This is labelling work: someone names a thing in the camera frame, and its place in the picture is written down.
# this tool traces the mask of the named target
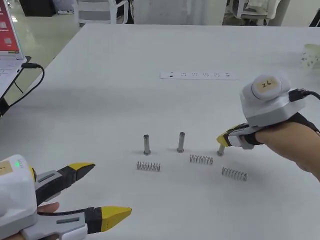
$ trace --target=office chair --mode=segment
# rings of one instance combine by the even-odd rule
[[[309,27],[320,27],[320,8],[318,9],[318,12],[316,13]]]
[[[229,11],[237,19],[244,20],[246,24],[255,22],[258,26],[267,26],[270,20],[268,18],[268,11],[262,7],[259,9],[247,9],[248,2],[249,0],[230,0]]]
[[[118,8],[124,6],[124,16],[117,17]],[[73,0],[74,18],[78,24],[104,23],[126,24],[128,21],[129,2],[123,0]]]

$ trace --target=coil spring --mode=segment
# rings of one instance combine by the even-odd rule
[[[214,163],[214,159],[210,156],[199,156],[199,155],[191,154],[190,155],[190,163],[212,165]]]
[[[242,180],[242,181],[247,181],[248,174],[242,171],[236,171],[231,168],[222,168],[222,175],[227,176],[229,178],[233,178],[235,180]]]
[[[145,171],[160,172],[160,163],[138,161],[136,169]]]

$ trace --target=black strap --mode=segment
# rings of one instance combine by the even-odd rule
[[[298,123],[305,125],[309,128],[311,128],[316,133],[319,133],[319,129],[310,121],[308,121],[304,116],[302,116],[299,112],[297,112],[295,115],[290,117],[288,120],[284,121],[284,123]],[[275,125],[268,126],[267,128],[272,128],[276,125],[279,125],[280,123],[277,123]],[[244,139],[251,145],[262,145],[263,143],[257,141],[256,139],[256,133],[251,133],[248,135],[244,135]]]

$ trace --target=power strip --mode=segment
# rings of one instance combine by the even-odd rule
[[[218,71],[164,71],[160,79],[189,79],[189,80],[238,80],[231,72]]]

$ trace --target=gray floor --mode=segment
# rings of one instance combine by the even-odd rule
[[[31,56],[33,63],[38,63],[44,68],[48,66],[79,30],[73,15],[25,17],[17,1],[11,0],[10,3],[11,17],[24,55]],[[39,74],[39,70],[24,70],[16,83],[25,91]],[[6,94],[5,99],[7,102],[12,103],[20,96],[21,92],[13,85]]]

